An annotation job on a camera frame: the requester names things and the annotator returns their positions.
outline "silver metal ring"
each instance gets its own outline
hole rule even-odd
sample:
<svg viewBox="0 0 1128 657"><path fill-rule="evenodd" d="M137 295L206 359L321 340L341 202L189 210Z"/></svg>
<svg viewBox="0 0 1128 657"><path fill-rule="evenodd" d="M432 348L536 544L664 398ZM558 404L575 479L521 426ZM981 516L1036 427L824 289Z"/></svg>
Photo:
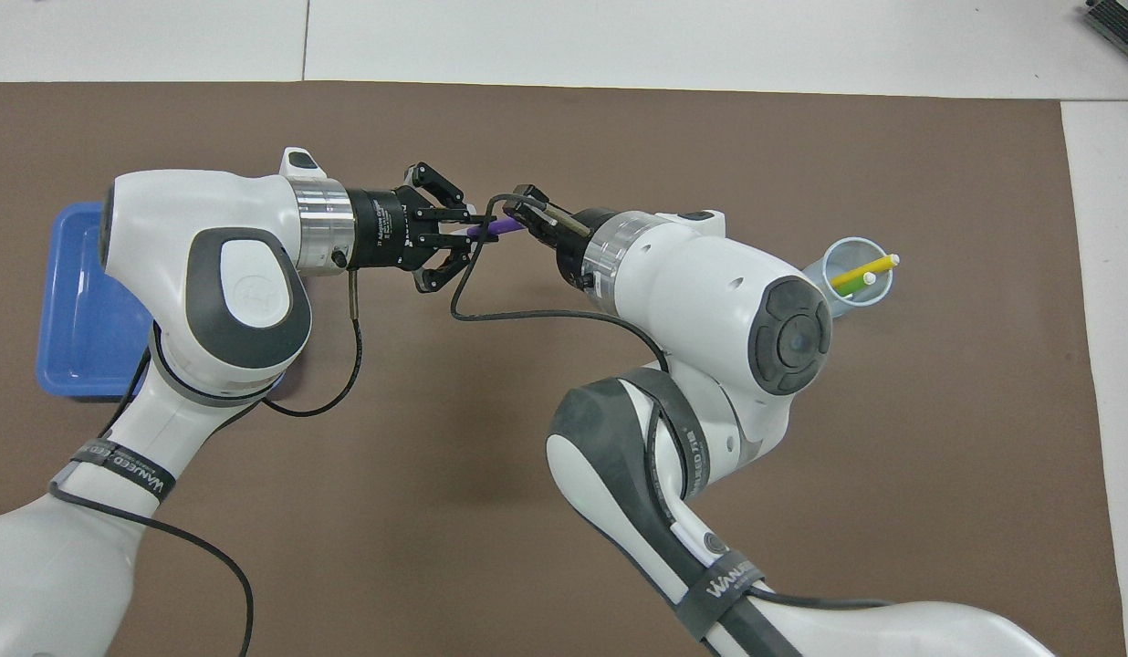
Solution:
<svg viewBox="0 0 1128 657"><path fill-rule="evenodd" d="M289 178L289 184L300 212L297 270L301 275L341 274L356 235L349 194L333 178Z"/></svg>
<svg viewBox="0 0 1128 657"><path fill-rule="evenodd" d="M602 312L617 315L615 289L617 271L629 246L644 231L666 224L660 217L649 212L627 211L611 217L593 234L584 251L581 275L592 274L593 286L589 288L589 299Z"/></svg>

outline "yellow straw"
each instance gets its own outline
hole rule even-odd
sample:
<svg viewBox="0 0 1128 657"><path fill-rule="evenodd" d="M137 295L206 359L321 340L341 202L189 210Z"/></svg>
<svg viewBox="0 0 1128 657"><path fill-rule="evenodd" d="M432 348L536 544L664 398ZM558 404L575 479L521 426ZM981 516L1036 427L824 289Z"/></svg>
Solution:
<svg viewBox="0 0 1128 657"><path fill-rule="evenodd" d="M836 275L835 279L828 280L832 288L839 288L845 283L851 283L853 280L863 279L864 274L872 271L873 274L883 274L893 266L901 264L901 257L898 254L889 254L884 257L876 259L873 262L865 264L864 266L857 266L852 271L845 271L840 275Z"/></svg>

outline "black strap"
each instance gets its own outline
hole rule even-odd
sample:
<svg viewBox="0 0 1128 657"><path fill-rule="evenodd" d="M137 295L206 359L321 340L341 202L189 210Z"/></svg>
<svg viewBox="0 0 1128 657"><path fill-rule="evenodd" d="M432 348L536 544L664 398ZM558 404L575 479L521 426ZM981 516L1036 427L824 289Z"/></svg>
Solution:
<svg viewBox="0 0 1128 657"><path fill-rule="evenodd" d="M649 498L652 499L652 505L661 513L662 518L666 519L666 526L673 524L673 513L669 510L669 505L666 503L666 493L661 491L661 479L658 478L658 458L654 456L658 448L658 426L666 421L663 411L661 406L654 403L651 411L649 412L649 432L644 437L644 453L646 453L646 471L649 474Z"/></svg>
<svg viewBox="0 0 1128 657"><path fill-rule="evenodd" d="M803 657L751 603L737 602L719 623L751 657Z"/></svg>
<svg viewBox="0 0 1128 657"><path fill-rule="evenodd" d="M661 417L673 436L681 453L681 471L686 475L686 487L681 499L690 499L710 483L710 447L702 423L685 393L673 383L669 374L660 369L631 369L618 378L634 384L661 408Z"/></svg>
<svg viewBox="0 0 1128 657"><path fill-rule="evenodd" d="M113 440L94 438L88 444L81 445L70 461L100 465L118 478L130 479L131 482L138 483L147 492L159 498L159 502L167 499L175 488L175 475L168 473L166 467Z"/></svg>
<svg viewBox="0 0 1128 657"><path fill-rule="evenodd" d="M673 607L694 639L703 640L714 623L739 602L763 573L742 552L731 550L703 571Z"/></svg>

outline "velcro strap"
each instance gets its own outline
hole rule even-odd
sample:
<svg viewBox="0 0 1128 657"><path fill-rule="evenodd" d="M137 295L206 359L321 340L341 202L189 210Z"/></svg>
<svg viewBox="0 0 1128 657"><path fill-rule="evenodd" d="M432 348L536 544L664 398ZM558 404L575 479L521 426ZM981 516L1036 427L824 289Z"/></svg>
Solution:
<svg viewBox="0 0 1128 657"><path fill-rule="evenodd" d="M734 606L763 573L742 552L723 554L690 586L673 612L695 640L703 640L714 623Z"/></svg>
<svg viewBox="0 0 1128 657"><path fill-rule="evenodd" d="M100 465L118 478L130 479L131 482L138 483L147 492L159 498L159 502L167 499L175 488L175 478L166 467L113 440L94 438L88 444L81 445L70 461Z"/></svg>

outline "white button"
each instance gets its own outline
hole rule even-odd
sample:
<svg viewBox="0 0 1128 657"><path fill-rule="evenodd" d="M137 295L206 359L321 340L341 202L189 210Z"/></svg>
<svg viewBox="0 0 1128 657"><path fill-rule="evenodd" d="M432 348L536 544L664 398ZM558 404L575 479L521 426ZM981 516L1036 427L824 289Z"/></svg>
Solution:
<svg viewBox="0 0 1128 657"><path fill-rule="evenodd" d="M222 300L236 319L266 328L289 315L289 284L268 245L228 240L219 259Z"/></svg>

